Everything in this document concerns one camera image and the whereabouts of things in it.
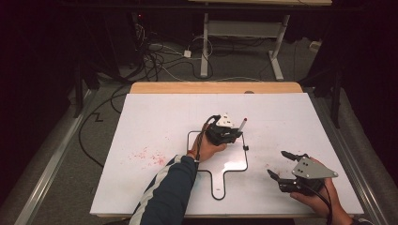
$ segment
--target gray carpet floor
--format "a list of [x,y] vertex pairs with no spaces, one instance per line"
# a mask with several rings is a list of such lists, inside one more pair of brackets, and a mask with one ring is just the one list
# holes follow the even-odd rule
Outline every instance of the gray carpet floor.
[[[264,42],[255,42],[254,39],[239,41],[241,42],[237,42],[234,46],[222,42],[214,44],[213,53],[209,58],[212,77],[207,81],[276,82],[268,60],[268,50],[273,49],[274,42],[269,39]],[[308,49],[310,43],[311,41],[303,39],[296,43],[283,44],[278,59],[287,82],[299,81],[306,76],[316,56],[316,53]],[[185,46],[179,46],[173,42],[164,44],[164,46],[167,46],[162,49],[165,52],[183,53],[186,50]],[[160,47],[160,45],[154,45],[151,48],[155,50]],[[160,55],[164,58],[164,62],[170,62],[180,57],[170,53],[160,53]],[[192,57],[200,57],[200,53],[194,52]],[[163,68],[165,69],[158,74],[159,81],[202,81],[193,75],[193,72],[195,75],[199,75],[199,60],[178,60],[164,64]],[[128,66],[121,66],[120,71],[122,74],[129,74],[132,69]],[[136,78],[144,76],[145,74],[142,72]],[[154,82],[155,78],[154,76],[149,81],[143,80],[143,82]],[[99,90],[91,91],[90,97],[84,103],[85,116],[93,112],[104,100],[110,98],[121,86],[120,83],[110,80],[103,74],[99,75],[99,80]],[[126,85],[117,93],[123,94],[129,91],[130,87]],[[310,95],[330,142],[357,191],[365,211],[361,217],[368,218],[375,224],[395,224],[398,220],[397,187],[364,135],[344,90],[339,111],[341,126],[339,129],[334,127],[329,118],[330,99],[314,97],[312,88],[304,88],[303,91]],[[72,103],[74,102],[73,94],[71,94],[70,100]],[[84,149],[100,163],[104,163],[106,160],[119,118],[117,111],[122,110],[123,102],[124,97],[115,98],[113,100],[115,109],[110,102],[103,104],[95,110],[96,113],[99,113],[98,120],[100,122],[98,120],[96,122],[96,116],[90,116],[84,126],[79,127],[82,132]],[[51,159],[54,149],[63,142],[73,123],[74,110],[75,105],[71,104],[69,110],[31,160],[0,210],[0,224],[15,224]],[[102,169],[84,154],[79,144],[78,135],[79,129],[68,142],[56,176],[44,192],[44,198],[39,201],[38,208],[29,221],[30,224],[104,224],[116,220],[116,218],[102,218],[89,214]],[[294,221],[297,225],[325,224],[325,220],[322,218],[297,218]],[[237,223],[234,220],[229,222],[225,224],[246,224],[241,221]],[[253,224],[267,224],[267,222],[256,220]]]

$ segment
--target dark blue jacket sleeve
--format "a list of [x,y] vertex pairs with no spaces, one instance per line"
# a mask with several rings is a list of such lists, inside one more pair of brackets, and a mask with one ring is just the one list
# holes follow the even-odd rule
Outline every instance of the dark blue jacket sleeve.
[[130,224],[181,224],[195,181],[193,158],[176,156],[146,189]]

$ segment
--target white tabletop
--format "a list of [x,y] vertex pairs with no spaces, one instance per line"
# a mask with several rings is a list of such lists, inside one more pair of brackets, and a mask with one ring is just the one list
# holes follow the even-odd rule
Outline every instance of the white tabletop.
[[[339,174],[333,182],[348,214],[363,210],[307,94],[130,94],[99,181],[90,213],[130,216],[153,176],[177,154],[185,154],[187,135],[214,114],[228,113],[243,129],[248,168],[227,172],[225,196],[211,194],[210,174],[199,172],[186,215],[296,218],[312,210],[281,193],[267,169],[295,178],[297,162],[281,155],[307,153]],[[241,149],[241,140],[223,154]],[[208,163],[220,163],[219,157]]]

